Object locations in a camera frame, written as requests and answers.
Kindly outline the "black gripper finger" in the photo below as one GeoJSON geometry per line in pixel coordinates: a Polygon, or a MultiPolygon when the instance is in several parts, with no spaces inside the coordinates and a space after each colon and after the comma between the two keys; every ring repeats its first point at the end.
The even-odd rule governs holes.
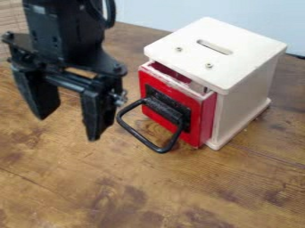
{"type": "Polygon", "coordinates": [[[102,133],[115,122],[115,103],[109,94],[85,90],[81,94],[82,117],[87,138],[91,142],[101,139],[102,133]]]}
{"type": "Polygon", "coordinates": [[[38,119],[46,119],[60,106],[59,88],[39,70],[12,68],[18,90],[38,119]]]}

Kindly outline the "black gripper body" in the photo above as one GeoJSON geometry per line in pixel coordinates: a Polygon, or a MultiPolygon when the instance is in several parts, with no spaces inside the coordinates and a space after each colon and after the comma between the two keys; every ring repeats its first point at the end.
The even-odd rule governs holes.
{"type": "Polygon", "coordinates": [[[115,0],[22,0],[27,34],[2,35],[11,67],[39,70],[48,83],[82,94],[109,94],[126,102],[127,70],[103,50],[105,31],[115,25],[115,0]]]}

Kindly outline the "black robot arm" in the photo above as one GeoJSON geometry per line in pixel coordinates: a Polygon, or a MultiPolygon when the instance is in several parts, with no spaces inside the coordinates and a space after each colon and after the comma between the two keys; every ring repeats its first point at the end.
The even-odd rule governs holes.
{"type": "Polygon", "coordinates": [[[60,106],[63,87],[81,96],[90,141],[115,122],[125,103],[126,65],[103,49],[115,0],[23,0],[28,32],[2,35],[19,92],[39,119],[60,106]]]}

